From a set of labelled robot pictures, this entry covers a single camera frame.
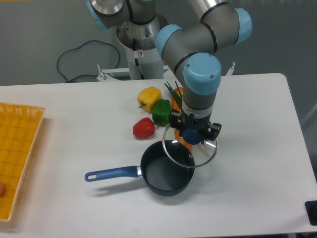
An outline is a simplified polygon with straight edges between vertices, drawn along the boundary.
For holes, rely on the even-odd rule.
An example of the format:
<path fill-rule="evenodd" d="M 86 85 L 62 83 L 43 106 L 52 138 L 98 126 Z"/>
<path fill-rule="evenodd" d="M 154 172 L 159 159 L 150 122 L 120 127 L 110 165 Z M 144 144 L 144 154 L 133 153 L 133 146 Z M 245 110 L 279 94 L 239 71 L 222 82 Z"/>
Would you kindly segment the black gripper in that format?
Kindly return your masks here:
<path fill-rule="evenodd" d="M 215 141 L 222 128 L 222 124 L 210 122 L 211 113 L 205 117 L 198 118 L 193 113 L 187 115 L 185 112 L 171 111 L 168 118 L 170 127 L 176 129 L 179 135 L 183 135 L 189 129 L 201 134 L 203 136 L 201 144 L 204 144 L 207 140 Z"/>

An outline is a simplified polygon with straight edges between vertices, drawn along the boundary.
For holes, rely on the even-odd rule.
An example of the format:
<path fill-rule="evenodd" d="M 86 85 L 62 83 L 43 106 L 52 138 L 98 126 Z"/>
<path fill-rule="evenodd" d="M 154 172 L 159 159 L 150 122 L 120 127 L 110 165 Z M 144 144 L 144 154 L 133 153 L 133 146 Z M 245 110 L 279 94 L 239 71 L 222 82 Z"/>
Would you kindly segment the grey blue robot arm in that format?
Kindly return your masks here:
<path fill-rule="evenodd" d="M 193 0 L 191 5 L 200 23 L 188 30 L 168 24 L 153 32 L 153 46 L 183 87 L 181 112 L 171 115 L 170 126 L 196 145 L 215 140 L 221 130 L 219 123 L 210 122 L 221 82 L 214 54 L 249 38 L 253 25 L 246 10 L 225 0 Z"/>

